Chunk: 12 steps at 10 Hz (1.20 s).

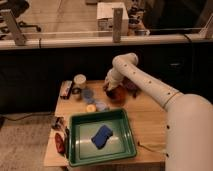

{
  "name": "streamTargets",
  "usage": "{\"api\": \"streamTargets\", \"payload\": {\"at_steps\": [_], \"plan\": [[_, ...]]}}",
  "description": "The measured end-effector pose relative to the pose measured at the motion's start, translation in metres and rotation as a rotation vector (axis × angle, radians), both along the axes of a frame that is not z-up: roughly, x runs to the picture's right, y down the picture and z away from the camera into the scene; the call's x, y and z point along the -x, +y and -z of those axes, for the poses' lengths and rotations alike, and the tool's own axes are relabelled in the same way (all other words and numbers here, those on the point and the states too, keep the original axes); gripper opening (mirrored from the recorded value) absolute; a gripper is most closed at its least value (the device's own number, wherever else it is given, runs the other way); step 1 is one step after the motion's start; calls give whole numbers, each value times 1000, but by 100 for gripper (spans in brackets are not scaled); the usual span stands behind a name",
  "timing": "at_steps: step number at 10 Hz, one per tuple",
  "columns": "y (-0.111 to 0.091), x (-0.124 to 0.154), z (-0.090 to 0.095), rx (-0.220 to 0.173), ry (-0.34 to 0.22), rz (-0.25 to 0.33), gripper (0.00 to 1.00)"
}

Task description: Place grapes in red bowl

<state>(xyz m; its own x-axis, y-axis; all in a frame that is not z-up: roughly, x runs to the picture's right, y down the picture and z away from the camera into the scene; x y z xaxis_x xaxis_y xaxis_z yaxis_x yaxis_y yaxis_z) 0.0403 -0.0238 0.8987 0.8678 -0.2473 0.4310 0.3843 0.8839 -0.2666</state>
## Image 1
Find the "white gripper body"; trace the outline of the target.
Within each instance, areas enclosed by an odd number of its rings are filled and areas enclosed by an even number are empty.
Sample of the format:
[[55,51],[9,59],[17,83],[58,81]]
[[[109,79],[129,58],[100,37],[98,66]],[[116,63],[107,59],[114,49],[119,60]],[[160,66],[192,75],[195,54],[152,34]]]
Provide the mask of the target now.
[[115,89],[122,82],[122,75],[114,68],[110,69],[105,77],[105,88],[107,91]]

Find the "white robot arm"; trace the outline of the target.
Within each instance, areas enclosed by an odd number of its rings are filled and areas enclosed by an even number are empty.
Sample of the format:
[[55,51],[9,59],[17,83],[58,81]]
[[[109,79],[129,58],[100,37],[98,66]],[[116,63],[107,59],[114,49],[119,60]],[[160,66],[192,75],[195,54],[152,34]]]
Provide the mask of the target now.
[[137,64],[135,53],[114,57],[105,84],[112,90],[127,77],[167,112],[165,171],[213,171],[213,105],[200,95],[183,94]]

